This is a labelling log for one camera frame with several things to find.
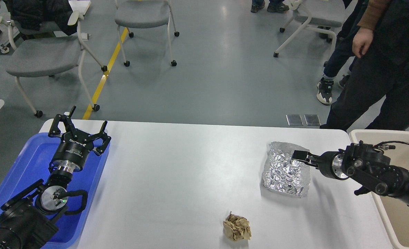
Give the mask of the bystander bare hand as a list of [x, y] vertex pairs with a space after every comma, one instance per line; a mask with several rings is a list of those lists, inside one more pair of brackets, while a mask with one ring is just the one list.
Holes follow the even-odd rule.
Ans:
[[374, 31], [366, 27], [360, 27], [353, 38], [352, 52], [357, 58], [365, 55], [372, 43]]

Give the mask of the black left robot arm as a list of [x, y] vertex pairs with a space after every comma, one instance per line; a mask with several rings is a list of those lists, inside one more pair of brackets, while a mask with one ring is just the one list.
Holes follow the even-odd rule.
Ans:
[[0, 249], [65, 249], [80, 236], [108, 157], [104, 121], [90, 134], [57, 114], [31, 137], [0, 186]]

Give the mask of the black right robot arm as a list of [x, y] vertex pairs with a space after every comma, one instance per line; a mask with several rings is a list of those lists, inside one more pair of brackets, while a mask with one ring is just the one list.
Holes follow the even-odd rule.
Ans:
[[409, 206], [409, 171], [391, 165], [384, 154], [395, 149], [396, 141], [366, 144], [351, 143], [345, 149], [315, 155], [308, 151], [294, 151], [293, 160], [315, 167], [322, 175], [337, 180], [353, 179], [361, 185], [355, 195], [373, 192], [379, 196], [398, 199]]

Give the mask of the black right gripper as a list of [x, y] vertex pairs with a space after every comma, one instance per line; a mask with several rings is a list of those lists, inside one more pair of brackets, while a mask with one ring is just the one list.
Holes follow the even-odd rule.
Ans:
[[344, 152], [327, 151], [320, 156], [314, 155], [308, 151], [295, 150], [291, 159], [302, 162], [305, 165], [318, 168], [321, 174], [325, 177], [346, 180], [349, 176], [344, 173], [342, 163]]

